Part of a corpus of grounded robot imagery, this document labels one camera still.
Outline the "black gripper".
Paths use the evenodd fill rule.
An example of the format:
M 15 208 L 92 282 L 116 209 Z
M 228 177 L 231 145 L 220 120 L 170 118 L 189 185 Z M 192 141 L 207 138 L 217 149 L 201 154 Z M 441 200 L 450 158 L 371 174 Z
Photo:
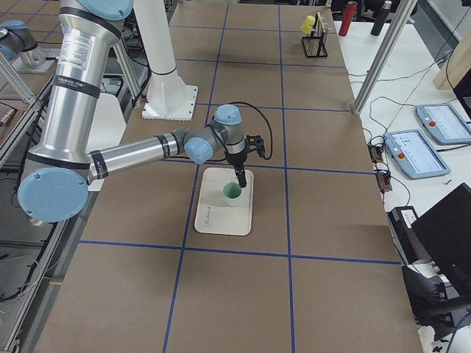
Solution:
M 244 168 L 244 163 L 246 162 L 246 152 L 240 151 L 235 154 L 227 152 L 226 159 L 229 164 L 234 166 L 235 175 L 240 188 L 245 188 L 247 186 L 247 179 Z

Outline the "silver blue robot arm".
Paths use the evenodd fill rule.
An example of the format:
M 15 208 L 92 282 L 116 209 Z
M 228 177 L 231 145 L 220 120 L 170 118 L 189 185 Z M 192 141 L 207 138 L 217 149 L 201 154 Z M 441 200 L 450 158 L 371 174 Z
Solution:
M 224 150 L 241 187 L 247 138 L 238 108 L 225 104 L 201 130 L 180 128 L 136 143 L 87 151 L 100 83 L 110 50 L 121 42 L 125 18 L 134 14 L 148 60 L 146 118 L 189 120 L 197 87 L 184 83 L 177 66 L 162 1 L 62 1 L 63 42 L 39 143 L 26 154 L 18 203 L 30 217 L 49 223 L 78 214 L 88 186 L 111 174 L 179 154 L 195 163 Z

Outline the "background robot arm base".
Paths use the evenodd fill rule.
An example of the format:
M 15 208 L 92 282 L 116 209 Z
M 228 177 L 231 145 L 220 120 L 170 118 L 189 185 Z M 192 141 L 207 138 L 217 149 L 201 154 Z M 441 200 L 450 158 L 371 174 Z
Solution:
M 42 47 L 20 20 L 1 23 L 1 55 L 24 74 L 44 74 L 59 56 L 59 49 Z

